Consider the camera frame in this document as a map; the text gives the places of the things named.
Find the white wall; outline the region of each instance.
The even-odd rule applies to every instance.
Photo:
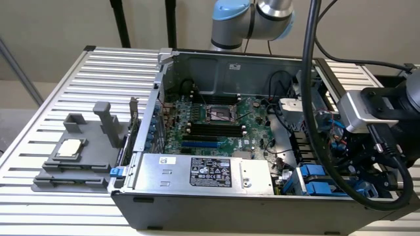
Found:
[[[166,47],[166,1],[123,2],[132,46]],[[178,0],[179,48],[208,48],[214,3]],[[272,52],[300,56],[310,0],[295,0],[294,5],[295,28],[272,42]],[[419,9],[420,0],[342,0],[319,26],[320,41],[343,58],[419,63]],[[108,0],[0,0],[0,36],[28,77],[44,82],[62,79],[86,45],[120,46]],[[251,40],[248,52],[268,53],[267,42]],[[380,67],[374,71],[394,73]],[[15,78],[0,59],[0,79]]]

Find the power supply label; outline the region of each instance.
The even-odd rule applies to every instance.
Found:
[[[190,184],[199,187],[231,188],[231,160],[191,158]]]

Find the black cable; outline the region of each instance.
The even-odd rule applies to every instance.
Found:
[[[247,44],[246,44],[246,49],[244,49],[244,53],[247,52],[247,48],[248,48],[248,43],[250,43],[250,39],[247,39]]]
[[[320,14],[319,16],[319,19],[318,19],[318,23],[322,21],[327,11],[330,10],[330,8],[334,6],[334,4],[338,2],[338,0],[334,0],[330,5],[326,7],[323,13]],[[338,62],[343,62],[343,63],[354,63],[354,64],[368,64],[368,65],[379,65],[379,66],[384,66],[384,67],[390,67],[390,68],[395,68],[395,69],[399,69],[399,70],[404,70],[407,72],[411,71],[411,68],[406,67],[406,66],[402,66],[402,65],[398,65],[398,64],[392,64],[392,63],[388,63],[388,62],[382,62],[382,61],[375,61],[375,60],[355,60],[355,59],[340,59],[340,58],[336,58],[335,56],[332,56],[324,49],[320,41],[318,40],[318,37],[315,35],[315,44],[318,46],[318,48],[320,49],[322,53],[326,55],[326,57],[328,57],[328,59],[331,60],[335,60]]]
[[[244,49],[244,53],[247,52],[247,48],[248,48],[248,43],[250,43],[250,39],[247,39],[247,44],[246,44],[246,49]]]
[[[287,150],[280,151],[280,152],[272,152],[272,151],[270,151],[270,150],[268,150],[268,145],[270,145],[274,141],[276,141],[276,140],[272,139],[272,140],[266,144],[264,150],[266,150],[268,153],[278,155],[278,154],[282,154],[282,153],[284,153],[284,152],[294,151],[294,149],[287,149]]]
[[[131,48],[128,29],[127,29],[127,23],[126,23],[126,15],[124,15],[124,8],[123,8],[123,1],[122,0],[110,0],[110,3],[111,3],[112,10],[114,10],[115,18],[116,18],[122,46],[123,46],[123,48]]]
[[[179,95],[182,95],[183,93],[183,85],[184,85],[184,83],[187,82],[187,81],[191,81],[192,82],[192,84],[195,84],[195,80],[192,79],[192,78],[186,78],[186,79],[183,79],[182,80],[182,83],[179,84]]]
[[[303,57],[302,57],[302,81],[300,81],[300,91],[302,91],[302,105],[303,105],[303,114],[304,122],[307,125],[307,132],[311,140],[311,145],[315,151],[315,154],[330,174],[332,179],[336,182],[339,188],[348,194],[348,196],[359,202],[366,207],[380,210],[380,211],[392,211],[404,207],[414,194],[414,182],[404,181],[404,189],[402,196],[392,202],[380,202],[374,201],[366,198],[359,194],[355,189],[347,184],[340,173],[336,171],[335,166],[331,162],[331,154],[326,143],[323,142],[315,123],[315,117],[312,113],[312,98],[311,98],[311,68],[312,68],[312,56],[314,56],[314,43],[315,43],[315,32],[318,26],[318,16],[320,13],[322,0],[311,0],[311,8],[308,14],[306,38],[304,38],[304,47],[303,47]],[[402,176],[410,177],[410,172],[403,164],[403,162],[394,157],[394,161],[400,171]]]
[[[284,84],[283,84],[282,80],[279,80],[279,84],[280,84],[280,86],[282,86],[282,88],[283,88],[283,93],[284,93],[284,95],[287,96],[287,95],[288,95],[288,90],[287,90],[287,87],[284,87]]]
[[[270,79],[268,79],[268,99],[271,98],[271,82],[272,82],[274,77],[275,77],[275,75],[276,75],[278,73],[287,73],[288,76],[290,76],[290,78],[292,79],[292,75],[291,75],[290,72],[286,71],[286,70],[278,70],[278,71],[275,71],[275,72],[271,74]]]
[[[267,46],[268,46],[270,55],[274,55],[274,54],[271,53],[270,41],[267,41]]]
[[[166,0],[168,47],[176,48],[176,0]]]
[[[283,122],[283,120],[282,120],[282,118],[280,118],[280,116],[279,116],[278,109],[274,108],[274,110],[275,110],[275,115],[276,115],[276,118],[278,118],[280,124],[283,125],[283,127],[287,129],[287,131],[288,131],[290,134],[292,135],[292,134],[294,134],[294,131],[292,131],[291,128],[288,128],[288,126],[284,124],[284,122]]]
[[[247,112],[246,114],[243,114],[240,117],[238,117],[236,118],[236,120],[239,120],[239,119],[242,119],[242,118],[244,118],[247,115],[250,115],[252,113],[252,111],[251,112]]]

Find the blue connector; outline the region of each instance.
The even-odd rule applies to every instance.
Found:
[[[326,171],[322,165],[303,165],[300,167],[302,176],[324,176]]]
[[[339,150],[339,151],[344,151],[346,150],[346,144],[339,144],[338,145],[338,147],[336,147],[336,149]]]
[[[332,147],[332,149],[336,149],[336,147],[338,147],[336,142],[331,143],[331,147]]]
[[[335,122],[335,125],[336,125],[336,126],[339,126],[342,129],[346,129],[346,126],[344,126],[344,124],[342,124],[340,121],[336,121],[336,120],[334,121],[332,119],[330,119],[328,122],[330,122],[330,123]]]
[[[123,178],[123,172],[124,172],[124,169],[122,169],[122,168],[112,168],[111,172],[110,172],[110,176],[115,177],[115,178]]]
[[[311,182],[307,183],[307,192],[310,195],[330,196],[332,195],[328,183],[324,182]]]

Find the blue latch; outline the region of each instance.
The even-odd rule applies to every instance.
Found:
[[[324,176],[326,171],[322,165],[303,165],[300,167],[302,176]]]
[[[122,169],[122,168],[112,168],[111,172],[110,172],[110,176],[115,177],[115,178],[123,178],[123,172],[124,172],[124,169]]]
[[[307,185],[307,192],[310,195],[331,195],[331,188],[328,183],[324,182],[311,182]]]

